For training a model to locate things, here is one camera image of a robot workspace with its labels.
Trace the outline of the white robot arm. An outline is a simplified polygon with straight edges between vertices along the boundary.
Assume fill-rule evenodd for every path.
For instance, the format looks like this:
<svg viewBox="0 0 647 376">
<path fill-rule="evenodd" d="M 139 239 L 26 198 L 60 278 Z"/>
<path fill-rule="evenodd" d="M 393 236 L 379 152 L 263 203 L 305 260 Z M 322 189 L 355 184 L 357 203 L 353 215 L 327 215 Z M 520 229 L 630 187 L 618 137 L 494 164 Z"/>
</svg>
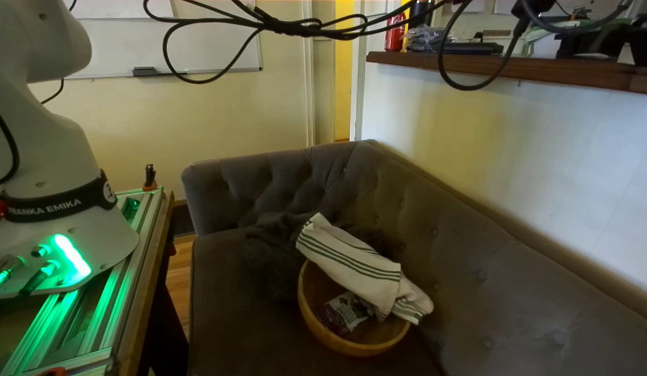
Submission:
<svg viewBox="0 0 647 376">
<path fill-rule="evenodd" d="M 29 91 L 89 59 L 62 0 L 0 0 L 0 299 L 74 291 L 138 246 L 84 130 Z"/>
</svg>

